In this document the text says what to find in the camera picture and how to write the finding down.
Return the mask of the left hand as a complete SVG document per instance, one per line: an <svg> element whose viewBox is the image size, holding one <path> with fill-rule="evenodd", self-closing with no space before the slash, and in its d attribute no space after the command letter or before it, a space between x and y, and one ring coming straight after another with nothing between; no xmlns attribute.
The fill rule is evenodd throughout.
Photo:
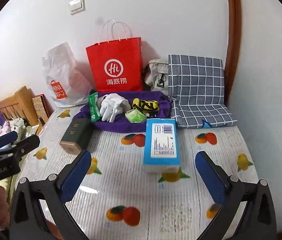
<svg viewBox="0 0 282 240"><path fill-rule="evenodd" d="M6 201L5 193L5 189L0 186L0 229L5 229L10 221L9 204Z"/></svg>

